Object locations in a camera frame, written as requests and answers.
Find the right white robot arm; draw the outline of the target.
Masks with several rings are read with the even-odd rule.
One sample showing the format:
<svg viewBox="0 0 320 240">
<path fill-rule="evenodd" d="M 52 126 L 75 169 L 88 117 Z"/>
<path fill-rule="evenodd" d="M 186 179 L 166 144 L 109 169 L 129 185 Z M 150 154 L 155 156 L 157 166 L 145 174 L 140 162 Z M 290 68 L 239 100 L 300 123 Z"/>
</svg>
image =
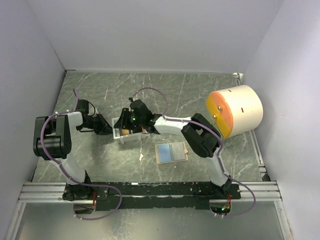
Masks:
<svg viewBox="0 0 320 240">
<path fill-rule="evenodd" d="M 212 193 L 223 199 L 230 192 L 232 181 L 226 172 L 223 161 L 218 156 L 222 147 L 221 135 L 200 113 L 191 117 L 168 117 L 165 114 L 152 113 L 140 100 L 130 100 L 129 108 L 123 108 L 114 129 L 143 129 L 149 134 L 171 134 L 184 137 L 193 152 L 205 160 L 209 172 Z"/>
</svg>

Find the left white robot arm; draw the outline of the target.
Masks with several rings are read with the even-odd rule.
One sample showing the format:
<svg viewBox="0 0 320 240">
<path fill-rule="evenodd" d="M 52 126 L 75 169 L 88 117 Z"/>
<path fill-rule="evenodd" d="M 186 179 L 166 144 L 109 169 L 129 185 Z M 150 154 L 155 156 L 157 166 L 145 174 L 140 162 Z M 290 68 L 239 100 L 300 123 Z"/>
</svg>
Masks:
<svg viewBox="0 0 320 240">
<path fill-rule="evenodd" d="M 98 136 L 113 133 L 112 126 L 97 108 L 88 100 L 80 99 L 74 111 L 35 119 L 33 152 L 59 170 L 63 169 L 61 172 L 66 179 L 63 200 L 87 200 L 94 194 L 94 188 L 88 173 L 71 154 L 72 129 L 81 133 L 93 132 Z"/>
</svg>

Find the black VIP card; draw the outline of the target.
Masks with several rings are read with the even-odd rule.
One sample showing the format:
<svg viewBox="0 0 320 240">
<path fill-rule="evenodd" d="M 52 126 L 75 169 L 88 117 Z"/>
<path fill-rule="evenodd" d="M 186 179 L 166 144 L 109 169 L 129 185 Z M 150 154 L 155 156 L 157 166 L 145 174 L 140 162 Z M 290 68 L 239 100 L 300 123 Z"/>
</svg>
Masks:
<svg viewBox="0 0 320 240">
<path fill-rule="evenodd" d="M 185 148 L 183 142 L 176 142 L 171 144 L 172 159 L 174 161 L 182 161 L 186 159 Z"/>
</svg>

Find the white card tray box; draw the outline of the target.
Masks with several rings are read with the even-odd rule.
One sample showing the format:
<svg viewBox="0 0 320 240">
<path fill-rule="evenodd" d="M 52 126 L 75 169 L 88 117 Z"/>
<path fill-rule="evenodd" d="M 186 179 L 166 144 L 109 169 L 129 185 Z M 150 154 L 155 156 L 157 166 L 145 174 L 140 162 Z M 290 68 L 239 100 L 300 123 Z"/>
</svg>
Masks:
<svg viewBox="0 0 320 240">
<path fill-rule="evenodd" d="M 119 144 L 125 144 L 127 142 L 132 142 L 132 141 L 142 141 L 147 137 L 150 137 L 150 134 L 145 131 L 137 132 L 133 130 L 117 129 L 117 128 L 113 128 L 112 131 L 113 131 L 113 139 Z"/>
</svg>

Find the beige card holder wallet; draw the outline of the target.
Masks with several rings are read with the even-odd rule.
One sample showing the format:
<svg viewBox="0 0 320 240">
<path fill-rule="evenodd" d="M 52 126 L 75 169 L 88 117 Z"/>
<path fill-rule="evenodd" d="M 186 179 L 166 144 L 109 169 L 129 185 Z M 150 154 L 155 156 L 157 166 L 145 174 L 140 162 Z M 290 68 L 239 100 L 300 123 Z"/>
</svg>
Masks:
<svg viewBox="0 0 320 240">
<path fill-rule="evenodd" d="M 184 141 L 155 145 L 155 157 L 158 165 L 186 162 L 189 160 L 188 152 Z"/>
</svg>

